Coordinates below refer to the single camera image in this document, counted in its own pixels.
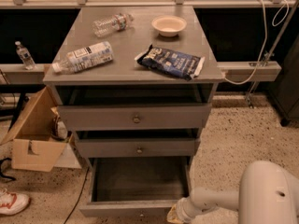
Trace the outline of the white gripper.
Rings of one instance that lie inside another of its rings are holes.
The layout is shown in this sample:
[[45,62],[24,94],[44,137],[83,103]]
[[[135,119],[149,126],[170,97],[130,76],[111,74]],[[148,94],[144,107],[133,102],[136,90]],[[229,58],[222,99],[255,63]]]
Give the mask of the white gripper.
[[176,205],[171,207],[166,220],[171,224],[190,223],[201,214],[202,210],[193,204],[190,197],[181,198]]

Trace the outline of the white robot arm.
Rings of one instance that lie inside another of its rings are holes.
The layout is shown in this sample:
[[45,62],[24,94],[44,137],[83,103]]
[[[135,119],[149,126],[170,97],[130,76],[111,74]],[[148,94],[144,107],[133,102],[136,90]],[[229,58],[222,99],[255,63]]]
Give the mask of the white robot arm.
[[238,224],[298,224],[299,179],[270,161],[251,163],[241,176],[239,190],[196,187],[167,214],[174,224],[190,223],[219,208],[238,213]]

